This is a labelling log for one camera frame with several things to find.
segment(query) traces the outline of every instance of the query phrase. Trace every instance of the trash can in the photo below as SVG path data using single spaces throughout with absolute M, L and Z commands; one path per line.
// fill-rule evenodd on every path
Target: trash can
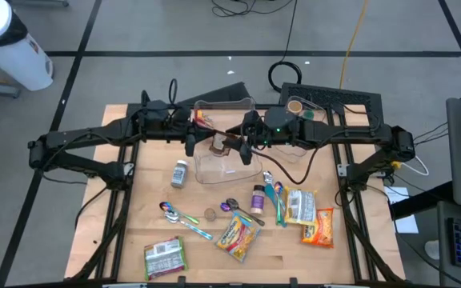
M 53 62 L 5 0 L 0 0 L 0 68 L 31 91 L 53 82 Z

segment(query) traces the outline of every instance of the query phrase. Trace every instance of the wooden table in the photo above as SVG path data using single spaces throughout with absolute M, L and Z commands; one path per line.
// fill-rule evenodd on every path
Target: wooden table
M 350 107 L 363 110 L 363 106 Z M 102 124 L 123 118 L 125 115 L 125 105 L 107 106 Z M 348 125 L 351 126 L 367 124 L 367 117 L 363 114 L 352 114 L 347 111 L 346 119 Z M 241 118 L 235 116 L 231 120 L 234 125 L 242 121 Z M 344 147 L 340 148 L 343 161 L 346 161 L 346 157 L 343 157 Z M 363 161 L 375 152 L 372 145 L 353 145 L 352 150 L 356 162 Z M 281 161 L 281 163 L 294 178 L 300 179 L 305 173 L 310 154 L 307 153 L 296 163 L 287 161 Z M 117 155 L 118 147 L 98 146 L 94 159 L 109 162 L 116 160 Z M 188 179 L 181 190 L 170 186 L 173 167 L 179 159 L 190 163 Z M 273 162 L 267 159 L 261 159 L 261 161 L 263 170 L 271 171 L 276 181 L 283 182 L 285 186 L 293 186 Z M 143 247 L 181 235 L 184 237 L 186 260 L 190 269 L 162 276 L 155 279 L 155 282 L 177 282 L 178 276 L 185 275 L 188 282 L 205 283 L 287 283 L 290 277 L 298 278 L 299 283 L 353 283 L 343 213 L 334 201 L 338 184 L 331 146 L 323 147 L 316 154 L 308 180 L 297 187 L 317 190 L 316 206 L 318 208 L 335 208 L 334 249 L 302 244 L 300 242 L 301 226 L 299 225 L 290 224 L 287 228 L 276 226 L 275 208 L 268 199 L 265 200 L 265 212 L 262 216 L 266 225 L 258 239 L 252 244 L 244 263 L 236 261 L 216 247 L 214 243 L 231 220 L 231 214 L 222 212 L 219 204 L 226 198 L 232 197 L 248 210 L 253 185 L 262 183 L 263 176 L 260 174 L 237 182 L 202 185 L 195 179 L 194 159 L 185 155 L 184 145 L 166 144 L 160 141 L 141 143 L 118 280 L 120 282 L 144 282 Z M 381 180 L 372 178 L 368 184 L 383 190 Z M 102 180 L 98 178 L 89 180 L 84 202 L 103 187 Z M 385 196 L 378 191 L 367 190 L 362 192 L 362 197 L 372 245 L 391 269 L 399 277 L 404 278 L 403 265 Z M 87 207 L 79 219 L 66 268 L 66 277 L 78 272 L 100 243 L 109 198 L 110 193 L 104 194 L 98 201 Z M 179 210 L 200 219 L 198 227 L 213 234 L 214 241 L 210 242 L 180 224 L 167 222 L 158 207 L 161 201 L 170 201 Z M 208 207 L 212 207 L 217 213 L 218 218 L 214 222 L 208 222 L 203 217 L 204 210 Z M 356 242 L 362 276 L 367 278 L 363 248 L 358 241 Z M 109 267 L 113 253 L 114 247 L 111 246 L 106 258 L 106 276 L 110 273 Z

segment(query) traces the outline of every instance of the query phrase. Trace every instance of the desk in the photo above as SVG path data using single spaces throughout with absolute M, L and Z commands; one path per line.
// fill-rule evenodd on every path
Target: desk
M 461 206 L 448 202 L 439 202 L 437 205 L 437 215 L 439 219 L 439 267 L 446 273 L 461 280 L 461 267 L 451 264 L 450 243 L 447 234 L 447 220 L 449 218 L 461 219 Z M 440 285 L 461 287 L 460 284 L 444 276 L 444 274 L 440 275 Z
M 351 107 L 354 110 L 363 110 L 363 106 Z M 107 106 L 102 124 L 123 118 L 125 115 L 126 106 Z M 367 124 L 367 117 L 363 114 L 347 112 L 346 119 L 350 126 Z M 235 123 L 241 121 L 241 118 L 235 119 Z M 371 145 L 353 145 L 352 150 L 356 162 L 363 161 L 375 152 L 375 148 Z M 114 161 L 117 155 L 118 147 L 98 146 L 94 159 L 109 162 Z M 298 163 L 285 161 L 281 163 L 295 178 L 301 178 L 307 168 L 309 157 L 310 154 L 305 155 Z M 182 190 L 170 186 L 173 167 L 179 159 L 190 163 L 186 185 Z M 283 182 L 286 186 L 290 185 L 286 176 L 273 162 L 266 159 L 261 161 L 263 170 L 271 171 L 275 180 Z M 231 220 L 231 214 L 222 212 L 219 204 L 226 198 L 233 197 L 248 210 L 252 187 L 254 184 L 263 183 L 262 175 L 227 184 L 201 185 L 195 180 L 193 166 L 194 159 L 185 155 L 184 146 L 179 143 L 166 144 L 154 141 L 140 143 L 118 274 L 120 282 L 143 282 L 145 273 L 143 247 L 175 235 L 184 237 L 186 260 L 190 269 L 162 276 L 155 279 L 155 282 L 177 282 L 178 276 L 181 275 L 186 276 L 186 280 L 191 283 L 286 283 L 291 277 L 298 278 L 299 283 L 354 282 L 343 214 L 334 203 L 338 183 L 331 146 L 323 147 L 316 154 L 308 178 L 310 180 L 299 187 L 318 191 L 316 198 L 318 208 L 336 207 L 335 248 L 329 250 L 302 244 L 301 226 L 289 225 L 287 228 L 276 226 L 275 208 L 268 200 L 264 215 L 261 217 L 266 225 L 259 238 L 252 244 L 244 263 L 236 261 L 214 244 Z M 383 190 L 383 184 L 378 179 L 371 179 L 369 185 Z M 103 187 L 104 183 L 100 179 L 90 179 L 84 202 Z M 391 269 L 399 277 L 404 278 L 403 265 L 385 196 L 374 190 L 364 191 L 362 196 L 371 243 Z M 104 194 L 93 205 L 87 207 L 79 219 L 66 268 L 66 277 L 78 272 L 100 243 L 109 198 L 109 193 Z M 201 222 L 198 227 L 213 234 L 215 240 L 207 241 L 184 226 L 168 223 L 158 207 L 161 201 L 170 201 L 181 211 L 199 218 Z M 207 222 L 203 217 L 204 210 L 208 207 L 212 207 L 217 213 L 217 220 L 214 222 Z M 367 272 L 363 249 L 360 244 L 357 248 L 364 278 Z M 113 253 L 114 248 L 111 246 L 106 257 L 104 273 L 106 276 L 110 273 L 107 267 L 110 267 Z
M 441 200 L 461 205 L 461 99 L 449 98 L 446 108 L 452 181 L 395 203 L 392 211 L 397 219 L 433 208 Z

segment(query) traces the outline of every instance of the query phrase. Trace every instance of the yellow cable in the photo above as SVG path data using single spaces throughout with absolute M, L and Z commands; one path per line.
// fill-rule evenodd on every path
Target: yellow cable
M 350 45 L 348 46 L 348 50 L 346 51 L 346 56 L 344 56 L 343 68 L 341 69 L 341 79 L 339 80 L 339 89 L 343 88 L 344 73 L 346 72 L 346 64 L 348 61 L 348 56 L 350 55 L 351 47 L 353 46 L 353 42 L 355 41 L 355 36 L 357 36 L 357 32 L 359 31 L 359 28 L 362 25 L 362 20 L 364 19 L 364 15 L 366 14 L 366 8 L 367 8 L 368 2 L 369 0 L 364 0 L 364 4 L 362 5 L 362 12 L 360 12 L 359 21 L 357 22 L 357 26 L 355 27 L 355 32 L 353 32 L 353 36 L 351 37 Z

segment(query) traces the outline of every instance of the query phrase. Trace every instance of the white paper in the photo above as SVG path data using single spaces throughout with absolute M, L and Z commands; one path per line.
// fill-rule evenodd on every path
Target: white paper
M 408 190 L 405 187 L 384 187 L 384 189 L 385 189 L 385 193 L 387 193 L 387 196 L 389 197 L 389 203 L 391 205 L 408 198 L 408 196 L 402 196 L 402 195 L 408 195 Z M 405 233 L 405 234 L 418 234 L 419 233 L 419 229 L 417 229 L 417 222 L 415 221 L 414 215 L 410 215 L 405 218 L 396 220 L 396 226 L 398 227 L 399 233 Z

